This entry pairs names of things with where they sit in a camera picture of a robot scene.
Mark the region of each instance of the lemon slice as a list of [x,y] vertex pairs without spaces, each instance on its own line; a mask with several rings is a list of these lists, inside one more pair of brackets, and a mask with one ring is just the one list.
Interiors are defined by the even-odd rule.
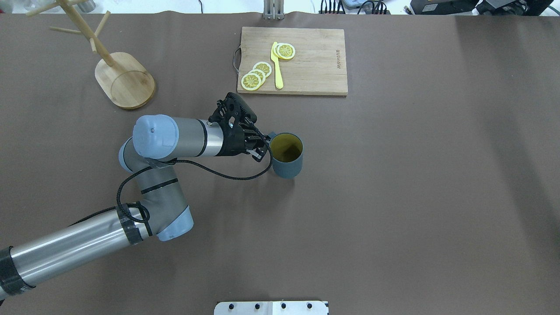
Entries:
[[259,69],[261,71],[264,72],[265,77],[268,78],[268,76],[272,73],[272,66],[270,65],[270,63],[268,62],[257,62],[254,66],[253,69]]
[[249,71],[249,73],[256,73],[257,75],[259,75],[260,80],[262,81],[262,83],[264,83],[264,80],[267,79],[267,74],[264,73],[264,71],[260,70],[260,69],[253,69],[251,71]]
[[249,72],[241,78],[241,86],[247,91],[254,91],[263,84],[260,76],[254,72]]
[[294,48],[292,44],[278,43],[274,49],[274,53],[278,58],[289,60],[296,55],[296,48]]

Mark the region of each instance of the blue joint cap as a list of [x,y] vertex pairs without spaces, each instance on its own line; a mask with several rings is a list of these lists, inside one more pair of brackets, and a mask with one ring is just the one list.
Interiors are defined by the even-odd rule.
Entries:
[[193,216],[190,214],[190,206],[186,209],[168,225],[163,231],[157,233],[157,238],[160,241],[165,242],[170,239],[179,237],[193,228],[194,221]]
[[132,138],[128,138],[128,140],[122,145],[122,147],[120,147],[120,150],[119,150],[119,163],[120,163],[120,166],[122,166],[123,169],[124,169],[125,171],[127,171],[127,172],[129,172],[129,173],[133,173],[133,171],[132,171],[131,169],[128,168],[127,163],[124,162],[124,147],[127,146],[128,141],[130,141],[130,139],[132,139]]
[[144,115],[132,130],[134,149],[144,158],[163,159],[170,155],[179,142],[179,127],[167,115]]

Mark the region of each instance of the brown table surface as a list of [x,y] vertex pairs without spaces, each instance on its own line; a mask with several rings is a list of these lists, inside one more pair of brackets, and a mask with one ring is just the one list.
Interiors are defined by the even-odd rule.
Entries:
[[[95,27],[100,15],[87,15]],[[560,313],[560,18],[112,15],[100,36],[154,76],[113,105],[64,15],[0,15],[0,247],[114,204],[136,119],[207,118],[235,91],[242,26],[346,31],[346,98],[247,95],[305,143],[295,180],[177,166],[195,225],[6,300],[6,314],[212,314],[322,299],[331,314]],[[233,175],[248,156],[197,159]],[[134,184],[124,200],[135,201]]]

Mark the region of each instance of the mug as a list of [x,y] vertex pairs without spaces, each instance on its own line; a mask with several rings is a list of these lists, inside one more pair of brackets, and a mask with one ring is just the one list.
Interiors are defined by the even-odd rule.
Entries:
[[304,143],[293,133],[271,132],[270,149],[272,150],[272,168],[282,178],[294,178],[300,173],[304,162]]

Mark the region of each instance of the knife handle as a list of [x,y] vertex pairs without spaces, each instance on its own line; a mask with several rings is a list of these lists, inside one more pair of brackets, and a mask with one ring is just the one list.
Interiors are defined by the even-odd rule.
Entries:
[[284,81],[282,80],[282,74],[280,73],[280,63],[274,63],[274,83],[276,88],[281,90],[284,87]]

